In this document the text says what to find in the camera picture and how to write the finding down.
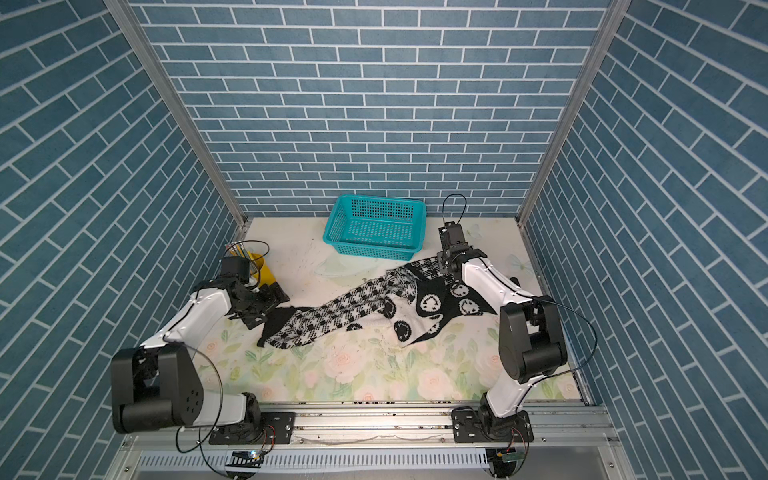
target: table surface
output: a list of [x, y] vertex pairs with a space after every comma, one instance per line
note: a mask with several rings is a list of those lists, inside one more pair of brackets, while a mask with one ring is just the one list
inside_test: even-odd
[[[405, 262], [339, 255], [323, 242], [325, 218], [259, 218], [247, 240], [270, 245], [266, 264], [293, 306], [320, 306], [367, 279]], [[421, 251], [414, 260], [433, 257], [440, 248], [439, 218], [428, 218]], [[483, 250], [506, 276], [541, 294], [521, 234], [511, 218], [467, 218], [466, 240]], [[249, 243], [254, 253], [264, 247]], [[336, 330], [308, 346], [280, 350], [257, 348], [263, 326], [246, 329], [222, 319], [202, 345], [216, 363], [227, 392], [254, 392], [261, 402], [432, 401], [477, 399], [495, 383], [502, 367], [498, 358], [498, 316], [460, 316], [434, 339], [399, 347], [391, 327]], [[342, 379], [334, 362], [345, 356]], [[206, 388], [217, 385], [207, 363], [196, 360]], [[579, 400], [572, 376], [536, 385], [528, 401]]]
[[[257, 218], [247, 240], [270, 245], [266, 264], [290, 297], [288, 305], [320, 306], [406, 262], [341, 255], [323, 242], [326, 218]], [[438, 228], [442, 219], [428, 217], [424, 245], [413, 260], [435, 256], [440, 250]], [[513, 218], [467, 218], [462, 221], [466, 240], [488, 255], [506, 276], [519, 278], [527, 291], [540, 295], [520, 230]], [[260, 246], [254, 244], [254, 251]]]

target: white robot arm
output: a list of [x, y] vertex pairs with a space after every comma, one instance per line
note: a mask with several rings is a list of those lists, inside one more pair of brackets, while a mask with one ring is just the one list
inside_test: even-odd
[[[520, 426], [519, 406], [532, 384], [551, 375], [568, 359], [557, 308], [505, 279], [486, 255], [470, 247], [461, 225], [439, 229], [440, 270], [462, 280], [499, 312], [499, 357], [504, 371], [483, 395], [479, 409], [486, 438], [506, 440]], [[249, 329], [287, 297], [270, 288], [249, 288], [249, 260], [222, 259], [220, 275], [198, 284], [186, 305], [138, 347], [112, 359], [112, 420], [119, 433], [171, 426], [216, 425], [220, 442], [247, 444], [262, 432], [261, 412], [252, 393], [204, 390], [192, 363], [214, 324], [225, 315], [241, 318]], [[528, 324], [535, 333], [528, 332]]]
[[114, 356], [115, 430], [131, 433], [215, 424], [222, 442], [249, 443], [261, 435], [256, 396], [205, 390], [190, 356], [190, 351], [198, 353], [197, 347], [222, 316], [233, 315], [252, 329], [288, 300], [276, 283], [261, 288], [249, 287], [251, 283], [248, 259], [224, 257], [218, 278], [195, 286], [187, 303], [157, 333]]
[[[551, 298], [536, 297], [496, 270], [465, 241], [461, 225], [447, 222], [439, 233], [441, 273], [475, 289], [499, 314], [498, 354], [504, 370], [483, 395], [478, 414], [486, 438], [507, 439], [511, 427], [527, 423], [515, 417], [531, 387], [568, 361], [560, 316]], [[538, 331], [529, 333], [528, 324]]]

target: wire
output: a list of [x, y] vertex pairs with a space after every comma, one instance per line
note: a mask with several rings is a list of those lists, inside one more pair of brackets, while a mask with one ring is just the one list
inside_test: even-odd
[[[251, 258], [248, 254], [248, 250], [246, 250], [243, 247], [240, 247], [243, 243], [262, 243], [266, 245], [266, 252], [264, 252], [261, 255], [258, 255], [256, 258]], [[260, 260], [270, 252], [270, 245], [267, 242], [264, 242], [262, 240], [243, 240], [240, 242], [230, 243], [227, 245], [227, 247], [224, 249], [224, 253], [232, 251], [235, 257], [243, 257], [247, 258], [250, 263], [253, 265], [253, 268], [256, 269], [256, 271], [259, 273], [259, 276], [256, 279], [256, 286], [254, 288], [258, 288], [259, 285], [261, 285], [261, 269], [259, 268], [259, 264], [257, 263], [257, 260]]]
[[259, 258], [266, 257], [266, 255], [270, 252], [270, 245], [267, 242], [263, 242], [262, 240], [242, 240], [240, 242], [230, 243], [229, 245], [227, 245], [227, 248], [224, 250], [224, 252], [226, 253], [226, 252], [232, 250], [235, 246], [242, 245], [243, 243], [261, 243], [263, 245], [266, 245], [266, 252], [264, 252], [264, 254], [259, 255], [258, 257], [256, 257], [255, 260], [258, 260]]
[[195, 293], [194, 293], [194, 301], [192, 302], [192, 305], [190, 305], [190, 307], [189, 307], [189, 308], [187, 309], [187, 311], [184, 313], [184, 315], [182, 315], [182, 316], [181, 316], [181, 318], [180, 318], [180, 319], [179, 319], [179, 320], [178, 320], [176, 323], [174, 323], [173, 325], [169, 326], [169, 327], [168, 327], [168, 330], [166, 330], [166, 331], [165, 331], [165, 333], [163, 334], [163, 341], [164, 341], [164, 342], [166, 342], [166, 343], [180, 343], [180, 342], [173, 342], [173, 341], [170, 341], [170, 342], [169, 342], [168, 340], [166, 340], [166, 339], [165, 339], [165, 336], [166, 336], [166, 335], [167, 335], [167, 334], [168, 334], [168, 333], [169, 333], [169, 332], [170, 332], [172, 329], [174, 329], [174, 327], [175, 327], [176, 325], [178, 325], [179, 323], [181, 323], [181, 321], [182, 321], [183, 319], [187, 318], [187, 315], [189, 315], [189, 314], [190, 314], [190, 312], [192, 311], [192, 308], [195, 306], [195, 303], [197, 302], [197, 299], [198, 299], [198, 298], [200, 298], [200, 291], [199, 291], [199, 290], [198, 290], [197, 292], [195, 292]]
[[[512, 472], [512, 475], [510, 475], [510, 476], [513, 476], [514, 474], [516, 474], [517, 472], [520, 472], [520, 470], [522, 470], [523, 464], [525, 464], [525, 460], [528, 458], [528, 448], [530, 447], [530, 444], [525, 441], [525, 437], [520, 433], [519, 430], [517, 430], [515, 427], [512, 427], [512, 431], [513, 432], [517, 432], [518, 435], [520, 435], [520, 440], [522, 440], [522, 442], [523, 442], [523, 449], [524, 449], [524, 451], [523, 451], [522, 462], [520, 462], [520, 465], [518, 465], [518, 467], [515, 469], [514, 472]], [[507, 452], [509, 452], [509, 447], [511, 447], [511, 445], [512, 445], [512, 439], [509, 440], [509, 446], [507, 447]]]
[[369, 437], [367, 439], [349, 440], [348, 442], [322, 442], [320, 440], [300, 438], [300, 437], [299, 437], [299, 440], [303, 440], [306, 443], [316, 443], [318, 445], [334, 446], [334, 445], [352, 445], [355, 443], [365, 443], [365, 442], [370, 442], [371, 440], [376, 440], [376, 439], [398, 439], [398, 440], [405, 440], [407, 442], [424, 442], [426, 440], [440, 439], [443, 437], [443, 435], [444, 434], [442, 433], [440, 435], [430, 435], [429, 437], [425, 437], [423, 439], [407, 439], [405, 437], [400, 437], [397, 435], [374, 435], [373, 437]]
[[220, 475], [220, 476], [222, 476], [222, 477], [224, 477], [224, 478], [228, 478], [229, 480], [232, 480], [232, 478], [231, 478], [229, 475], [227, 475], [226, 473], [221, 473], [221, 472], [219, 472], [218, 470], [216, 470], [216, 469], [214, 468], [214, 466], [213, 466], [213, 465], [211, 465], [211, 464], [208, 462], [208, 459], [207, 459], [207, 458], [205, 458], [205, 452], [203, 452], [203, 441], [202, 441], [202, 440], [200, 440], [200, 429], [198, 429], [198, 430], [197, 430], [197, 441], [199, 442], [198, 446], [200, 447], [200, 454], [203, 456], [203, 462], [205, 462], [205, 465], [208, 465], [208, 468], [210, 468], [210, 470], [211, 470], [213, 473], [215, 473], [215, 474], [217, 474], [217, 475]]
[[205, 360], [207, 360], [208, 363], [210, 363], [210, 366], [213, 367], [214, 372], [216, 373], [216, 378], [219, 380], [219, 392], [220, 392], [220, 395], [219, 395], [219, 410], [216, 413], [216, 419], [214, 420], [214, 424], [210, 427], [210, 430], [208, 430], [208, 433], [205, 435], [205, 437], [202, 438], [202, 439], [200, 438], [200, 431], [202, 430], [203, 427], [202, 426], [198, 427], [197, 428], [197, 445], [195, 445], [191, 449], [182, 450], [181, 447], [179, 446], [179, 432], [181, 431], [181, 429], [183, 427], [179, 427], [176, 430], [176, 438], [175, 438], [176, 450], [179, 453], [189, 453], [189, 452], [192, 452], [194, 449], [200, 449], [200, 454], [203, 456], [203, 460], [205, 461], [205, 464], [208, 465], [208, 468], [210, 468], [213, 472], [215, 472], [215, 473], [217, 473], [219, 475], [222, 475], [224, 477], [229, 478], [229, 475], [222, 474], [221, 472], [217, 471], [214, 467], [212, 467], [210, 465], [210, 463], [208, 463], [208, 460], [205, 458], [205, 453], [203, 452], [203, 444], [205, 443], [206, 440], [208, 440], [210, 435], [216, 429], [216, 424], [219, 422], [219, 418], [221, 417], [221, 409], [222, 409], [223, 404], [224, 404], [224, 384], [221, 382], [221, 375], [219, 375], [219, 370], [216, 368], [216, 365], [214, 364], [214, 361], [211, 360], [210, 357], [208, 357], [208, 355], [206, 355], [205, 353], [202, 353], [200, 350], [196, 349], [195, 347], [189, 346], [186, 343], [182, 343], [182, 342], [170, 342], [170, 343], [181, 344], [181, 345], [187, 347], [188, 349], [192, 349], [196, 353], [201, 354], [205, 358]]
[[[264, 445], [261, 445], [261, 458], [264, 458], [267, 453], [272, 452], [272, 450], [275, 448], [275, 439], [277, 438], [277, 431], [275, 430], [275, 427], [272, 425], [267, 425], [272, 429], [272, 445], [270, 445], [270, 449], [266, 452], [264, 451]], [[264, 430], [264, 442], [266, 443], [266, 430]]]
[[461, 198], [463, 198], [463, 199], [464, 199], [464, 208], [462, 209], [462, 214], [461, 214], [461, 216], [458, 218], [458, 222], [456, 222], [456, 223], [461, 223], [461, 222], [462, 222], [462, 218], [464, 218], [464, 212], [466, 212], [466, 211], [467, 211], [467, 197], [465, 197], [465, 196], [464, 196], [464, 195], [462, 195], [462, 194], [450, 194], [450, 195], [448, 195], [446, 198], [442, 199], [442, 207], [440, 208], [440, 210], [441, 210], [441, 215], [442, 215], [442, 222], [443, 222], [443, 224], [444, 224], [444, 225], [445, 225], [445, 202], [446, 202], [446, 201], [447, 201], [447, 200], [448, 200], [450, 197], [461, 197]]
[[[482, 264], [483, 264], [483, 265], [485, 265], [485, 268], [488, 270], [488, 272], [489, 272], [489, 273], [490, 273], [490, 274], [491, 274], [491, 275], [492, 275], [492, 276], [493, 276], [493, 277], [494, 277], [496, 280], [498, 280], [498, 281], [499, 281], [501, 284], [503, 284], [503, 285], [509, 286], [509, 284], [508, 284], [507, 282], [505, 282], [504, 280], [502, 280], [502, 279], [498, 278], [498, 277], [496, 276], [496, 274], [495, 274], [495, 273], [493, 273], [493, 270], [491, 270], [490, 268], [488, 268], [488, 264], [487, 264], [487, 263], [486, 263], [486, 262], [485, 262], [485, 261], [484, 261], [482, 258], [480, 259], [480, 261], [482, 262]], [[592, 336], [594, 337], [594, 345], [592, 346], [592, 350], [589, 352], [589, 355], [587, 356], [587, 358], [586, 358], [586, 359], [585, 359], [585, 360], [584, 360], [584, 361], [583, 361], [583, 362], [582, 362], [580, 365], [578, 365], [578, 366], [575, 366], [575, 367], [574, 367], [574, 368], [572, 368], [572, 369], [568, 369], [568, 370], [565, 370], [565, 371], [563, 371], [563, 372], [560, 372], [560, 373], [555, 373], [554, 375], [547, 375], [547, 376], [546, 376], [546, 377], [544, 377], [543, 379], [539, 379], [539, 380], [536, 380], [536, 381], [535, 381], [535, 382], [533, 382], [531, 385], [529, 385], [529, 386], [528, 386], [528, 389], [527, 389], [527, 390], [525, 390], [525, 393], [524, 393], [524, 394], [523, 394], [523, 396], [520, 398], [520, 402], [519, 402], [519, 404], [518, 404], [517, 408], [515, 409], [515, 414], [516, 414], [516, 413], [518, 412], [518, 410], [520, 409], [520, 405], [522, 405], [522, 403], [523, 403], [523, 400], [525, 399], [525, 397], [528, 395], [528, 393], [531, 391], [531, 389], [532, 389], [532, 388], [533, 388], [533, 387], [534, 387], [534, 386], [535, 386], [537, 383], [539, 383], [539, 382], [543, 382], [543, 381], [545, 381], [546, 379], [552, 379], [552, 378], [554, 378], [554, 377], [556, 377], [556, 376], [565, 375], [566, 373], [574, 373], [574, 372], [577, 372], [578, 370], [581, 370], [581, 369], [583, 369], [585, 366], [587, 366], [587, 364], [588, 364], [588, 363], [589, 363], [589, 362], [592, 360], [592, 357], [594, 357], [594, 354], [595, 354], [595, 352], [597, 352], [597, 350], [598, 350], [598, 332], [597, 332], [597, 330], [595, 330], [595, 329], [594, 329], [594, 327], [593, 327], [593, 326], [592, 326], [592, 324], [589, 322], [589, 320], [587, 319], [587, 317], [586, 317], [586, 316], [582, 315], [582, 314], [581, 314], [581, 313], [579, 313], [579, 312], [578, 312], [576, 309], [574, 309], [574, 308], [572, 308], [572, 307], [570, 307], [570, 306], [568, 306], [568, 305], [565, 305], [565, 304], [563, 304], [563, 303], [559, 303], [559, 302], [555, 302], [554, 300], [547, 300], [547, 299], [543, 299], [543, 298], [541, 298], [541, 297], [539, 297], [539, 296], [528, 296], [528, 295], [522, 295], [521, 293], [519, 293], [518, 289], [516, 289], [516, 288], [515, 288], [515, 289], [513, 289], [513, 290], [515, 290], [515, 293], [517, 293], [519, 296], [523, 296], [523, 297], [525, 297], [525, 298], [529, 298], [529, 299], [531, 299], [531, 300], [537, 300], [538, 302], [550, 303], [551, 305], [560, 306], [560, 307], [562, 307], [562, 308], [565, 308], [565, 309], [567, 309], [567, 310], [570, 310], [571, 312], [575, 313], [575, 314], [578, 316], [578, 318], [579, 318], [579, 319], [583, 320], [583, 321], [584, 321], [584, 323], [586, 323], [586, 324], [587, 324], [587, 326], [588, 326], [588, 327], [589, 327], [589, 328], [592, 330]]]

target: brick wallpaper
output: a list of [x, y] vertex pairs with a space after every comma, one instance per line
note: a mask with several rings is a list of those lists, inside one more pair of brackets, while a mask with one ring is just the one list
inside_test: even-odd
[[608, 4], [183, 1], [131, 5], [251, 216], [457, 191], [516, 214]]
[[0, 2], [0, 146], [0, 478], [99, 478], [111, 357], [233, 221], [101, 0]]
[[768, 478], [766, 152], [768, 5], [634, 0], [529, 232], [638, 478]]

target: plastic basket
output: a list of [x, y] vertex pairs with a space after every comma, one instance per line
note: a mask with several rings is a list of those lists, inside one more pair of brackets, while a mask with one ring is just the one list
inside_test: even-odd
[[418, 200], [342, 195], [323, 241], [344, 255], [411, 260], [422, 249], [426, 206]]

